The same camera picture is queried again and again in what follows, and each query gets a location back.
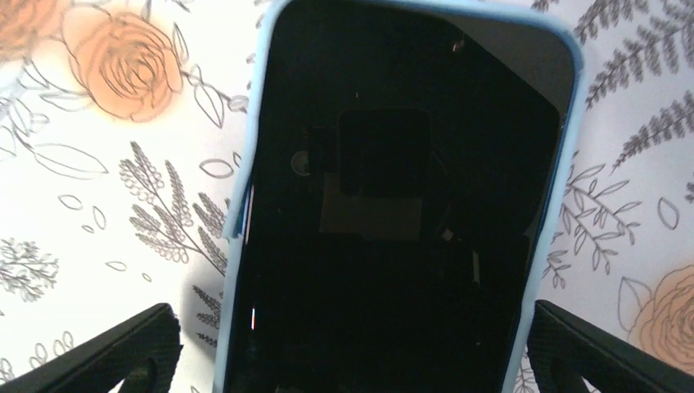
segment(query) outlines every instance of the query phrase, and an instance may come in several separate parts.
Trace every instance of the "leaf illustration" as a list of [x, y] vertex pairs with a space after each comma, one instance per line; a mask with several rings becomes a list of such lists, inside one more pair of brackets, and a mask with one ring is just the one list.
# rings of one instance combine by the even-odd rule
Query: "leaf illustration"
[[641, 126], [638, 132], [624, 143], [622, 152], [612, 165], [612, 171], [619, 168], [627, 159], [674, 139], [682, 139], [688, 133], [694, 133], [694, 95], [687, 90], [682, 101], [673, 101], [670, 106], [660, 108], [658, 115]]
[[620, 325], [626, 332], [631, 332], [638, 313], [653, 298], [653, 291], [648, 285], [632, 278], [622, 277], [620, 293], [617, 297], [617, 315]]
[[576, 175], [576, 177], [571, 180], [570, 184], [577, 183], [585, 178], [591, 178], [592, 176], [595, 176], [596, 174], [600, 173], [600, 171], [605, 168], [605, 164], [602, 165], [595, 165], [592, 166], [585, 171], [581, 172], [580, 174]]
[[248, 97], [246, 96], [233, 96], [227, 102], [227, 108], [232, 112], [248, 112]]
[[200, 84], [202, 83], [202, 70], [200, 69], [200, 66], [197, 64], [194, 64], [191, 67], [191, 70], [188, 71], [186, 76], [188, 78], [188, 83], [190, 83], [191, 86], [194, 88], [200, 86]]
[[579, 18], [574, 34], [581, 43], [597, 38], [600, 29], [619, 24], [620, 19], [633, 20], [634, 12], [648, 13], [647, 0], [596, 0]]
[[588, 237], [588, 232], [583, 230], [580, 235], [576, 238], [576, 243], [574, 243], [574, 255], [578, 255], [581, 252], [581, 248], [584, 246], [585, 240]]
[[142, 11], [140, 11], [140, 17], [143, 20], [149, 20], [151, 18], [151, 0], [145, 1], [145, 5], [142, 6]]
[[111, 261], [111, 262], [106, 262], [106, 266], [109, 268], [117, 271], [117, 272], [124, 272], [125, 270], [128, 269], [128, 266], [124, 264], [123, 262], [119, 262], [117, 260]]
[[106, 167], [87, 152], [59, 143], [34, 145], [34, 159], [54, 174], [89, 180], [108, 174]]
[[195, 86], [194, 96], [197, 105], [218, 129], [224, 123], [224, 102], [216, 89], [208, 84]]
[[82, 201], [80, 201], [79, 198], [74, 195], [60, 195], [58, 196], [58, 201], [60, 201], [63, 204], [63, 206], [70, 210], [82, 210], [84, 207], [82, 205]]
[[608, 188], [605, 188], [604, 190], [600, 191], [595, 197], [599, 198], [605, 195], [610, 195], [612, 193], [618, 192], [620, 189], [622, 189], [622, 187], [626, 186], [627, 184], [629, 184], [628, 180], [622, 180], [621, 182], [612, 184]]
[[597, 267], [600, 266], [601, 260], [602, 253], [600, 252], [600, 247], [596, 246], [595, 250], [593, 250], [593, 271], [596, 271]]
[[15, 100], [9, 110], [10, 121], [15, 129], [24, 135], [31, 133], [31, 111], [21, 100]]
[[45, 127], [48, 123], [51, 121], [48, 119], [48, 116], [42, 114], [42, 113], [33, 113], [31, 115], [31, 133], [38, 133]]
[[620, 207], [619, 209], [615, 210], [615, 215], [618, 215], [619, 213], [624, 213], [625, 211], [629, 211], [629, 210], [631, 210], [634, 207], [639, 206], [639, 205], [641, 205], [640, 201], [633, 201], [633, 202], [626, 203], [622, 207]]
[[173, 33], [171, 34], [171, 40], [173, 44], [173, 53], [176, 55], [176, 58], [178, 59], [178, 64], [186, 64], [190, 59], [190, 53], [188, 53], [188, 45], [186, 44], [186, 40], [183, 38], [183, 34], [181, 34], [181, 29], [179, 29], [178, 25], [176, 25], [175, 23], [173, 24]]
[[34, 346], [34, 354], [35, 356], [29, 358], [29, 365], [31, 365], [31, 368], [43, 366], [48, 361], [48, 351], [40, 342], [36, 343]]
[[15, 158], [16, 156], [15, 134], [8, 127], [0, 127], [0, 161]]
[[221, 158], [209, 158], [198, 166], [211, 178], [229, 178], [234, 174], [232, 165]]
[[694, 68], [694, 39], [690, 37], [694, 29], [691, 18], [694, 3], [690, 0], [663, 3], [665, 18], [651, 16], [649, 25], [639, 25], [637, 37], [625, 39], [623, 48], [615, 49], [612, 59], [604, 63], [604, 69], [588, 88], [588, 109], [608, 93], [627, 88], [630, 80], [643, 82], [646, 71], [658, 76], [663, 74], [666, 67], [668, 72], [677, 73], [680, 64], [674, 48], [675, 34], [680, 35], [686, 66]]
[[104, 213], [96, 206], [92, 207], [92, 217], [94, 218], [94, 223], [99, 227], [100, 230], [106, 229], [106, 217]]
[[19, 83], [21, 87], [27, 90], [45, 90], [50, 88], [50, 84], [46, 78], [41, 75], [36, 69], [36, 65], [33, 61], [25, 65], [24, 72], [20, 76]]
[[663, 196], [658, 200], [658, 218], [667, 229], [674, 231], [679, 224], [679, 209]]
[[39, 95], [42, 100], [66, 112], [79, 112], [89, 108], [94, 100], [86, 93], [58, 92]]

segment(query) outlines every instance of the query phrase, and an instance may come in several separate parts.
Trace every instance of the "orange rose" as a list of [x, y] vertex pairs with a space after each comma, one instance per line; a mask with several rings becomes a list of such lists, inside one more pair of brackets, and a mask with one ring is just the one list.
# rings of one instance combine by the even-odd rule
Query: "orange rose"
[[66, 12], [70, 68], [104, 111], [136, 122], [160, 114], [183, 88], [171, 40], [130, 12], [81, 6]]
[[0, 1], [0, 61], [21, 59], [40, 38], [58, 32], [70, 0]]
[[629, 342], [694, 375], [694, 265], [663, 278], [638, 314]]

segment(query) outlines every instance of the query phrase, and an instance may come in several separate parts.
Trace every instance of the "patterned surface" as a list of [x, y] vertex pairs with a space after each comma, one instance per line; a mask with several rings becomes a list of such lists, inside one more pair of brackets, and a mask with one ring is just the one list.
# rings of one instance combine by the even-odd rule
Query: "patterned surface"
[[[504, 2], [574, 26], [591, 82], [540, 296], [694, 373], [694, 3]], [[172, 391], [210, 391], [265, 3], [3, 2], [0, 380], [165, 301]]]

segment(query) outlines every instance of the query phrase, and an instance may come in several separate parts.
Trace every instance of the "sketched leaf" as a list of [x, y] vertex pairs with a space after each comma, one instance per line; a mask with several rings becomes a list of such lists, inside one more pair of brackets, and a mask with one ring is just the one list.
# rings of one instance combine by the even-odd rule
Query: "sketched leaf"
[[60, 340], [55, 340], [53, 342], [53, 354], [57, 357], [63, 355], [65, 352], [65, 345], [63, 345]]
[[108, 169], [91, 154], [60, 143], [34, 145], [34, 159], [54, 174], [89, 180], [108, 174]]
[[84, 111], [94, 103], [94, 100], [86, 93], [44, 93], [39, 97], [45, 102], [66, 112]]
[[194, 96], [207, 118], [221, 129], [224, 123], [224, 102], [219, 92], [208, 84], [198, 84], [195, 86]]
[[31, 133], [31, 111], [20, 100], [9, 109], [10, 121], [16, 130], [29, 136]]
[[622, 180], [621, 182], [612, 184], [608, 188], [605, 188], [604, 190], [600, 191], [595, 197], [599, 198], [605, 195], [610, 195], [612, 193], [618, 192], [622, 187], [626, 186], [627, 184], [629, 184], [628, 180]]
[[576, 243], [574, 243], [574, 255], [578, 255], [579, 252], [581, 252], [581, 248], [584, 246], [586, 237], [588, 237], [588, 232], [584, 229], [576, 238]]
[[611, 240], [611, 239], [616, 239], [617, 237], [621, 237], [622, 235], [619, 232], [608, 232], [608, 233], [603, 233], [601, 235], [595, 236], [596, 240]]
[[624, 213], [625, 211], [629, 211], [629, 210], [631, 210], [634, 207], [639, 206], [639, 205], [641, 205], [640, 201], [633, 201], [633, 202], [626, 203], [622, 207], [620, 207], [619, 209], [615, 210], [615, 215], [617, 215], [619, 213]]
[[590, 215], [595, 213], [595, 210], [597, 210], [596, 207], [591, 207], [590, 209], [586, 209], [580, 215], [577, 215], [576, 218], [585, 219], [586, 217], [589, 217]]
[[94, 218], [94, 223], [99, 227], [100, 230], [106, 229], [106, 217], [104, 213], [96, 206], [92, 207], [92, 217]]
[[63, 332], [63, 344], [65, 344], [65, 348], [68, 350], [74, 348], [74, 338], [72, 337], [72, 333], [68, 331]]
[[60, 201], [63, 204], [63, 206], [70, 210], [82, 210], [82, 208], [84, 207], [82, 205], [82, 201], [74, 195], [60, 195], [58, 196], [58, 201]]
[[653, 291], [648, 285], [633, 278], [622, 277], [617, 297], [617, 315], [626, 332], [631, 332], [636, 317], [652, 298]]
[[665, 197], [658, 200], [658, 218], [669, 230], [674, 231], [679, 224], [679, 209]]
[[565, 207], [561, 210], [561, 222], [564, 224], [566, 233], [571, 233], [571, 213]]
[[142, 11], [140, 11], [140, 16], [143, 20], [149, 20], [151, 18], [151, 0], [145, 1], [145, 5], [142, 6]]
[[126, 264], [124, 264], [123, 262], [119, 262], [117, 260], [113, 260], [111, 262], [106, 262], [105, 265], [108, 266], [109, 268], [117, 271], [117, 272], [124, 272], [125, 270], [128, 269], [128, 266]]
[[198, 166], [211, 178], [229, 178], [234, 174], [232, 165], [220, 158], [209, 158]]
[[178, 64], [186, 64], [186, 62], [188, 62], [188, 60], [190, 59], [188, 45], [186, 44], [186, 40], [183, 38], [181, 29], [175, 23], [173, 24], [173, 33], [171, 34], [171, 36], [173, 44], [173, 53], [176, 55], [176, 58], [178, 59]]
[[29, 131], [31, 133], [38, 133], [50, 122], [48, 116], [43, 113], [34, 113], [31, 115], [31, 128]]
[[602, 260], [602, 254], [600, 252], [599, 247], [595, 247], [595, 250], [593, 251], [593, 272], [597, 270], [597, 267], [600, 266], [600, 261]]
[[232, 112], [243, 112], [248, 113], [248, 97], [246, 96], [233, 96], [227, 102], [227, 108]]
[[585, 178], [591, 178], [592, 176], [598, 174], [603, 168], [605, 168], [605, 164], [592, 166], [578, 174], [574, 180], [571, 181], [571, 184], [577, 183]]
[[36, 69], [33, 61], [25, 65], [24, 73], [21, 75], [19, 82], [27, 90], [45, 90], [50, 87], [46, 78]]
[[188, 83], [191, 84], [193, 87], [198, 87], [202, 83], [202, 70], [200, 69], [200, 66], [197, 64], [194, 64], [191, 67], [191, 70], [188, 71], [187, 74], [188, 78]]
[[15, 134], [5, 126], [0, 127], [0, 161], [9, 160], [17, 156]]

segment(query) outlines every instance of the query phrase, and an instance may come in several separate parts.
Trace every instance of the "lavender sprig illustration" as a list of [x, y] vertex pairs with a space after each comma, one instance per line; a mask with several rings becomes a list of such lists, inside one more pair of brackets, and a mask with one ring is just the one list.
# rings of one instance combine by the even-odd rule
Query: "lavender sprig illustration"
[[694, 133], [694, 95], [688, 90], [681, 101], [675, 100], [670, 106], [660, 108], [659, 114], [653, 115], [647, 124], [641, 126], [638, 133], [629, 137], [620, 156], [612, 165], [612, 171], [652, 146], [683, 139], [687, 133]]
[[[133, 205], [134, 216], [130, 217], [130, 223], [138, 231], [135, 236], [165, 260], [187, 263], [190, 259], [188, 253], [197, 253], [224, 275], [227, 259], [213, 239], [221, 237], [224, 222], [222, 210], [209, 196], [203, 192], [198, 193], [202, 206], [193, 203], [192, 208], [203, 225], [197, 227], [200, 240], [196, 241], [189, 229], [196, 224], [186, 199], [183, 181], [174, 165], [168, 160], [164, 162], [172, 189], [170, 203], [167, 204], [162, 193], [166, 187], [162, 173], [137, 143], [131, 142], [131, 147], [134, 160], [120, 162], [120, 178], [130, 193], [142, 203]], [[149, 205], [154, 214], [147, 211], [143, 204]]]
[[608, 247], [607, 243], [619, 238], [627, 238], [630, 245], [636, 242], [634, 229], [641, 224], [626, 219], [624, 214], [640, 206], [640, 201], [630, 201], [620, 207], [611, 207], [604, 201], [629, 184], [629, 180], [612, 183], [607, 187], [598, 187], [597, 176], [606, 165], [595, 165], [576, 175], [575, 166], [570, 168], [569, 179], [564, 191], [565, 199], [561, 204], [559, 214], [561, 232], [555, 234], [554, 240], [561, 236], [571, 236], [574, 241], [573, 250], [552, 250], [547, 257], [548, 266], [543, 271], [543, 278], [552, 272], [552, 286], [566, 288], [566, 280], [562, 271], [571, 267], [562, 260], [564, 255], [573, 251], [578, 255], [586, 245], [592, 247], [591, 254], [593, 271], [602, 265], [605, 274], [611, 270], [611, 259], [619, 254]]
[[[212, 296], [208, 295], [200, 289], [198, 286], [193, 286], [193, 291], [202, 299], [202, 301], [207, 305], [207, 307], [212, 311], [212, 314], [207, 314], [207, 313], [197, 313], [196, 317], [200, 322], [204, 323], [207, 326], [210, 326], [214, 329], [219, 330], [219, 320], [222, 317], [222, 303], [220, 300], [214, 299]], [[223, 293], [219, 294], [219, 299], [223, 298]], [[202, 341], [207, 343], [210, 346], [213, 346], [214, 348], [217, 347], [217, 339], [210, 337], [208, 335], [205, 335], [203, 333], [198, 332], [197, 333], [198, 338], [200, 338]]]
[[663, 2], [664, 18], [651, 16], [648, 25], [638, 26], [636, 38], [625, 39], [623, 47], [615, 49], [588, 89], [588, 109], [608, 93], [627, 88], [631, 81], [641, 83], [646, 73], [660, 76], [667, 70], [677, 74], [682, 66], [678, 36], [684, 65], [694, 68], [694, 2], [677, 2]]
[[547, 12], [549, 10], [550, 4], [558, 4], [559, 0], [534, 0], [532, 9], [540, 12]]
[[574, 34], [586, 43], [597, 38], [601, 29], [616, 27], [621, 19], [633, 20], [634, 12], [647, 14], [648, 0], [595, 0], [579, 18]]
[[34, 242], [0, 239], [0, 284], [23, 301], [34, 302], [53, 288], [58, 269], [58, 259], [40, 255]]

